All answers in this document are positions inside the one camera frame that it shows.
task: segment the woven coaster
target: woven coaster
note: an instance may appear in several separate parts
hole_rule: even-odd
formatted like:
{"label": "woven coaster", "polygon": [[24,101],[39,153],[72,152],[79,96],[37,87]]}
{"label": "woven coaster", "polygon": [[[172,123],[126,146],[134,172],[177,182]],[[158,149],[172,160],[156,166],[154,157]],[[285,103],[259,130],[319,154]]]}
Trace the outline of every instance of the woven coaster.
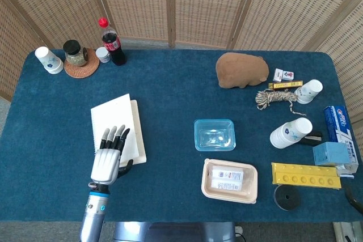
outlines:
{"label": "woven coaster", "polygon": [[98,68],[100,60],[97,58],[93,49],[87,48],[88,61],[84,66],[71,65],[67,60],[64,61],[64,70],[72,78],[82,79],[92,75]]}

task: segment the black tape roll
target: black tape roll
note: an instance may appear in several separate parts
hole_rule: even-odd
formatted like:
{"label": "black tape roll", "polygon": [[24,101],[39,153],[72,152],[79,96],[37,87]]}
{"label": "black tape roll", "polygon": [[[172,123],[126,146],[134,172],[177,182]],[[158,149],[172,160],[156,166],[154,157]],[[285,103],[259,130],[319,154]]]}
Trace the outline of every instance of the black tape roll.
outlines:
{"label": "black tape roll", "polygon": [[299,191],[292,185],[280,185],[273,193],[273,199],[278,207],[285,211],[295,209],[300,205]]}

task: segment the black container lid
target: black container lid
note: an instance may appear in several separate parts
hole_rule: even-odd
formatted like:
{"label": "black container lid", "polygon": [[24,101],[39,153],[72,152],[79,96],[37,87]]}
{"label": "black container lid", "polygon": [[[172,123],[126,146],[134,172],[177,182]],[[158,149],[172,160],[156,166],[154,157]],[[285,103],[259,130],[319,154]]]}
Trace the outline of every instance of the black container lid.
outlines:
{"label": "black container lid", "polygon": [[63,45],[63,50],[69,55],[77,54],[81,49],[81,45],[77,40],[68,40]]}

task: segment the red bottle cap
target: red bottle cap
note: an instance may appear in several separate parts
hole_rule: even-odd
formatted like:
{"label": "red bottle cap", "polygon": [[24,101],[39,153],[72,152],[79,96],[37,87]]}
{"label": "red bottle cap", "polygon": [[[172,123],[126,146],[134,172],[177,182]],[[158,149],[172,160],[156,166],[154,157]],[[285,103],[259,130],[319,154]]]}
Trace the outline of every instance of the red bottle cap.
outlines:
{"label": "red bottle cap", "polygon": [[98,20],[98,24],[100,25],[100,27],[102,28],[105,28],[108,26],[108,21],[105,17],[101,17],[99,20]]}

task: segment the gray floor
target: gray floor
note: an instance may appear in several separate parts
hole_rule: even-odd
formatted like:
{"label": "gray floor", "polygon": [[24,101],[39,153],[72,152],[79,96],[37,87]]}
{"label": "gray floor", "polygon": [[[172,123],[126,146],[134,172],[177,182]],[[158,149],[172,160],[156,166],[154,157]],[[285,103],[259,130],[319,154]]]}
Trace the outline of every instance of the gray floor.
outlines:
{"label": "gray floor", "polygon": [[[168,49],[167,43],[123,40],[124,49]],[[206,49],[193,45],[178,45],[176,49]],[[0,98],[0,135],[10,103]],[[79,241],[80,222],[0,222],[0,242]],[[335,242],[332,223],[238,223],[247,242]],[[112,239],[115,224],[108,222],[101,242]]]}

